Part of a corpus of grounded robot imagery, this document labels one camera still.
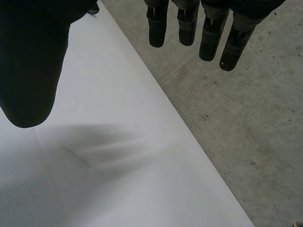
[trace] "black object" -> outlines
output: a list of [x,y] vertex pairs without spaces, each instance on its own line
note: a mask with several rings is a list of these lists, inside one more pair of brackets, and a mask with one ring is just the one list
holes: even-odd
[[0,0],[0,107],[20,128],[50,114],[71,23],[96,0]]
[[166,17],[169,0],[160,0],[160,4],[147,8],[147,18],[149,25],[149,40],[150,45],[153,47],[162,47],[164,44],[166,33]]
[[99,11],[100,11],[100,8],[99,8],[98,4],[95,3],[94,6],[92,8],[90,8],[88,13],[94,15],[94,14],[99,13]]
[[233,14],[233,24],[220,59],[220,68],[233,70],[246,47],[257,24],[263,19],[249,19],[238,13]]
[[204,61],[212,61],[216,54],[225,22],[229,14],[229,7],[209,6],[202,3],[205,12],[205,21],[202,31],[199,57]]
[[[196,32],[199,0],[172,0],[178,7],[179,41],[193,44]],[[234,12],[233,25],[223,51],[220,68],[233,70],[256,25],[285,0],[201,0],[205,21],[199,57],[212,61],[215,57],[230,9]],[[144,0],[148,6],[149,40],[155,47],[164,43],[168,0]]]

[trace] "black fingertip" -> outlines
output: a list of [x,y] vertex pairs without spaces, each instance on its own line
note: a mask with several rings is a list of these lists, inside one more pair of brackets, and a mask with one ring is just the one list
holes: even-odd
[[147,8],[146,16],[149,24],[150,45],[156,48],[162,47],[166,33],[166,17],[169,1],[162,2],[160,7]]
[[232,71],[236,65],[238,61],[229,61],[229,57],[232,58],[232,56],[222,56],[222,58],[220,59],[220,68],[224,71]]
[[194,43],[199,4],[198,1],[190,10],[178,10],[179,41],[184,46],[191,46]]

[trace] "gray concrete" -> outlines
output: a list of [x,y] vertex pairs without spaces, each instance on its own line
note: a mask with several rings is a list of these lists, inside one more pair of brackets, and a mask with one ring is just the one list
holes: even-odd
[[256,227],[303,219],[303,1],[288,0],[251,37],[232,72],[178,42],[169,6],[166,41],[148,43],[143,0],[103,0]]

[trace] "white sheet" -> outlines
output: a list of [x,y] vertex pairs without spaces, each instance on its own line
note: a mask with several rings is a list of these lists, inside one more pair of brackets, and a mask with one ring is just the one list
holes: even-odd
[[71,27],[49,119],[0,112],[0,227],[253,227],[99,6]]

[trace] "finger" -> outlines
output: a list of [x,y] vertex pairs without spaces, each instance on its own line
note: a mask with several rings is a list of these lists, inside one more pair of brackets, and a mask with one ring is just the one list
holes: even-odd
[[204,61],[212,61],[230,11],[229,3],[227,0],[201,0],[201,2],[205,12],[205,21],[199,57]]
[[271,11],[279,7],[284,1],[232,1],[233,24],[220,60],[221,69],[231,71],[236,67],[256,25],[261,23]]
[[220,59],[220,68],[233,70],[250,39],[255,27],[262,20],[253,20],[240,14],[233,14],[233,24]]
[[162,47],[166,33],[166,18],[169,0],[144,0],[147,4],[149,41],[153,47]]
[[178,7],[179,41],[190,46],[195,40],[199,0],[172,0]]

